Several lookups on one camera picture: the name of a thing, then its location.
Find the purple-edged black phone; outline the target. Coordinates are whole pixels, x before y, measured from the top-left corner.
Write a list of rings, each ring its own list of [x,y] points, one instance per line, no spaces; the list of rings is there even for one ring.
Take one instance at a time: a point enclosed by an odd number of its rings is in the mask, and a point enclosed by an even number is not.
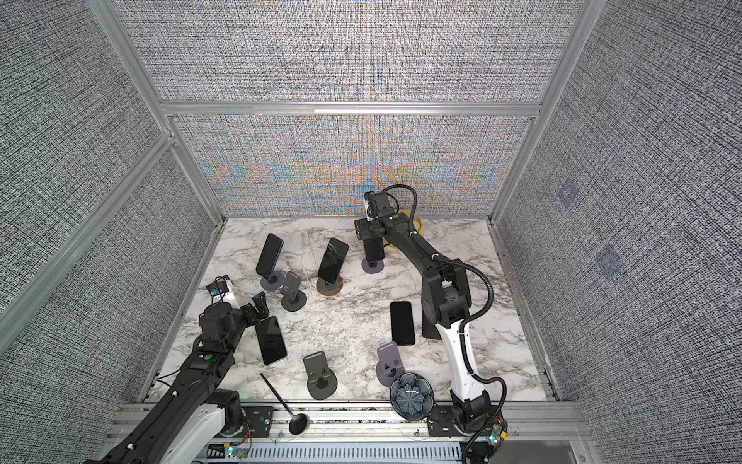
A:
[[[370,238],[363,241],[365,261],[368,263],[385,259],[385,245],[382,238]]]

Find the teal-edged black phone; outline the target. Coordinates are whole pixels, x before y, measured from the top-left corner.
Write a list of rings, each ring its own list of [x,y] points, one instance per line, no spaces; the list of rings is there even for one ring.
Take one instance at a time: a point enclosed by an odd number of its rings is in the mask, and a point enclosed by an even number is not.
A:
[[[258,322],[255,331],[264,365],[272,365],[287,357],[287,349],[276,316]]]

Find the blue-edged phone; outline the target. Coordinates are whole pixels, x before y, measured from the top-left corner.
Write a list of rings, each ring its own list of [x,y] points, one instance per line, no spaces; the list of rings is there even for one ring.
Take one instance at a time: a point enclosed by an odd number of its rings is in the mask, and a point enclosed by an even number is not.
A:
[[[261,278],[266,278],[266,280],[271,278],[283,245],[284,241],[276,234],[268,234],[256,265],[256,272]]]

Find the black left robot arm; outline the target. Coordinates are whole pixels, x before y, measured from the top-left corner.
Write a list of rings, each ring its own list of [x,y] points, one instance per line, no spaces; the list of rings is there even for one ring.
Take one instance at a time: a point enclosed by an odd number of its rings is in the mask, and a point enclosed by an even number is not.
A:
[[[199,316],[201,335],[167,393],[100,463],[191,463],[214,437],[252,439],[240,394],[220,383],[249,327],[267,319],[263,292],[238,307],[224,298]]]

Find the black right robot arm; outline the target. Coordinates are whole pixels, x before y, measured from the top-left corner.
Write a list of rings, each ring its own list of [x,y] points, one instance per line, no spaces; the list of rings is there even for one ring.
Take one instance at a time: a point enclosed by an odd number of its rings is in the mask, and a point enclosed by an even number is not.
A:
[[[487,276],[459,259],[445,257],[415,228],[410,214],[390,203],[388,190],[364,194],[365,217],[355,222],[361,241],[380,239],[401,251],[421,275],[424,319],[439,333],[451,368],[452,413],[466,434],[479,430],[498,409],[486,387],[506,384],[500,377],[480,375],[471,344],[470,324],[483,317],[494,303],[494,288]]]

